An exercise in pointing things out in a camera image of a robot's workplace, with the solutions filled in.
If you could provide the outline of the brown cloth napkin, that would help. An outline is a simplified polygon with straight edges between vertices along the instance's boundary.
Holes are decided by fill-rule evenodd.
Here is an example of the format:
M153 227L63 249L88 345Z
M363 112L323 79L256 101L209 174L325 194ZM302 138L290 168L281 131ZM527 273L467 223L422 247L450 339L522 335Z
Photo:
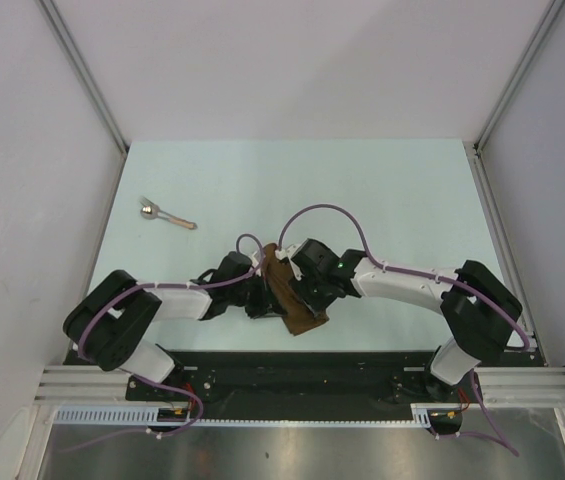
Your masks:
M284 311L282 319L287 330L291 335L298 336L324 325L329 321L326 311L314 313L293 291L290 286L293 271L288 264L282 263L276 257L276 248L275 243L264 246L262 273L267 286Z

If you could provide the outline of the silver metal spoon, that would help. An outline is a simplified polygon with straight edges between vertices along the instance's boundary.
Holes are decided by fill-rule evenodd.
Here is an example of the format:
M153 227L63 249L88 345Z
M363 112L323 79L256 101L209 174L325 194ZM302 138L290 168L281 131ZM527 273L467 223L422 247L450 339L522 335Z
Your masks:
M196 230L198 225L195 222L181 219L173 215L167 214L155 206L145 205L141 207L140 214L147 220L160 219L171 224L185 228L187 230Z

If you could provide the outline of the silver metal fork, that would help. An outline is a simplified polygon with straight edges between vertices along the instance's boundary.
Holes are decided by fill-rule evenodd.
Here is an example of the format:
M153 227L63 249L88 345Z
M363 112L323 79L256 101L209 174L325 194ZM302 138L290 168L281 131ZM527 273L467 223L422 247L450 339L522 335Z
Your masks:
M141 204L140 215L145 219L162 219L168 222L172 221L172 218L161 210L161 208L148 198L141 196L139 198Z

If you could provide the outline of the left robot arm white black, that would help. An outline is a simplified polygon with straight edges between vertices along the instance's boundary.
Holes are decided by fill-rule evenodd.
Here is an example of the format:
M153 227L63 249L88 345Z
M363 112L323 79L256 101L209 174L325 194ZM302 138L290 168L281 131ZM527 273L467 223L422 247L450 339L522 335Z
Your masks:
M253 257L228 253L218 267L183 284L140 284L124 270L111 272L63 323L78 356L108 372L121 370L147 380L159 398L183 387L181 364L164 348L144 339L156 320L206 321L242 308L250 318L284 314L255 270Z

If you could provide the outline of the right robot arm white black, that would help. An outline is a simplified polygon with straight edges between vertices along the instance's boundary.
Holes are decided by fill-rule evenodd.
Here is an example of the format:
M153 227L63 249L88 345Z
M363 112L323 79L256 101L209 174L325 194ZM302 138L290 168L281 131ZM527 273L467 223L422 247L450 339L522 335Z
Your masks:
M325 244L308 239L277 251L291 270L288 284L314 313L347 296L384 298L441 315L451 338L424 369L424 396L446 401L478 365L497 362L505 352L522 313L522 305L482 263L467 260L458 269L414 270L393 267L363 250L337 256Z

